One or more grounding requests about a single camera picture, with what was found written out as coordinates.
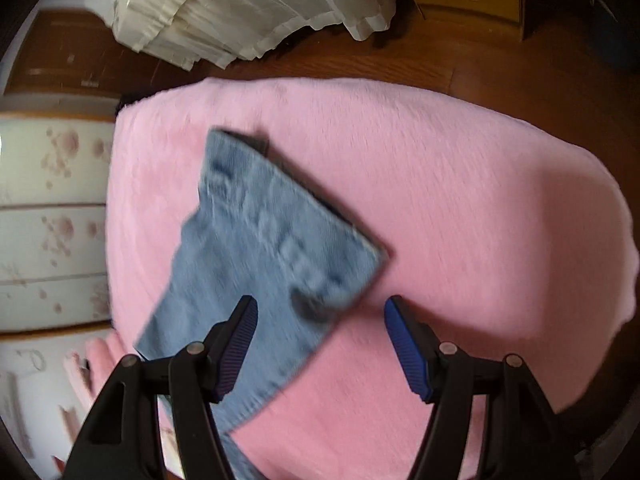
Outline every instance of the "wooden floor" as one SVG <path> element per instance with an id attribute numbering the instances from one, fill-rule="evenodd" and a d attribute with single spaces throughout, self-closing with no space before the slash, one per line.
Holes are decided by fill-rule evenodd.
<path id="1" fill-rule="evenodd" d="M 594 56 L 588 26 L 559 13 L 520 43 L 500 23 L 471 26 L 423 20 L 411 0 L 399 0 L 390 30 L 367 41 L 341 26 L 297 32 L 263 59 L 226 70 L 160 70 L 164 88 L 211 75 L 365 77 L 427 88 L 528 121 L 594 153 L 616 178 L 636 218 L 640 240 L 640 77 L 610 69 Z M 565 424 L 595 437 L 640 380 L 640 316 L 624 327 L 601 373 Z"/>

